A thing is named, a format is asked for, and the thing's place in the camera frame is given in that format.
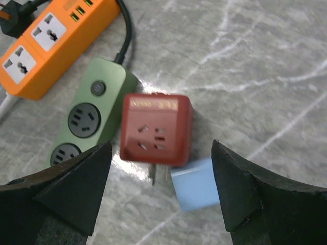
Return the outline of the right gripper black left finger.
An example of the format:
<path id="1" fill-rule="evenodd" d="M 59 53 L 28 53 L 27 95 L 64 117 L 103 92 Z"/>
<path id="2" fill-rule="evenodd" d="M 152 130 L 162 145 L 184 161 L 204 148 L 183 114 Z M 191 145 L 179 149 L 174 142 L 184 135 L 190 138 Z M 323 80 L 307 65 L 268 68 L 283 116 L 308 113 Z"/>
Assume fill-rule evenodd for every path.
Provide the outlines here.
<path id="1" fill-rule="evenodd" d="M 110 142 L 1 186 L 1 244 L 86 244 L 112 161 Z"/>

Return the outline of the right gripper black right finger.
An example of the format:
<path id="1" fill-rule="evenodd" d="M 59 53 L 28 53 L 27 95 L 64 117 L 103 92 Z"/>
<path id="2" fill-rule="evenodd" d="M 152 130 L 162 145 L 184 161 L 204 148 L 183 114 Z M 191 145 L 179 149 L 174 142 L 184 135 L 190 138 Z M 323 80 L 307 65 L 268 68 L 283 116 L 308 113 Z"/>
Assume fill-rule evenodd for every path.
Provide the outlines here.
<path id="1" fill-rule="evenodd" d="M 233 244 L 326 244 L 326 189 L 269 171 L 214 140 L 212 165 Z"/>

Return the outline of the red cube socket adapter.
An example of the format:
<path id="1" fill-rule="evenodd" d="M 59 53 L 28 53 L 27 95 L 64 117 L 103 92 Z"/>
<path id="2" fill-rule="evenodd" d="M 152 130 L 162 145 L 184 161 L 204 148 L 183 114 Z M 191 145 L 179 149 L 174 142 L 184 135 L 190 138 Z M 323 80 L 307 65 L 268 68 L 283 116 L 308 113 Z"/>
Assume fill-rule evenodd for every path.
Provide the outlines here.
<path id="1" fill-rule="evenodd" d="M 129 93 L 124 98 L 120 158 L 156 167 L 183 167 L 192 149 L 193 106 L 181 94 Z"/>

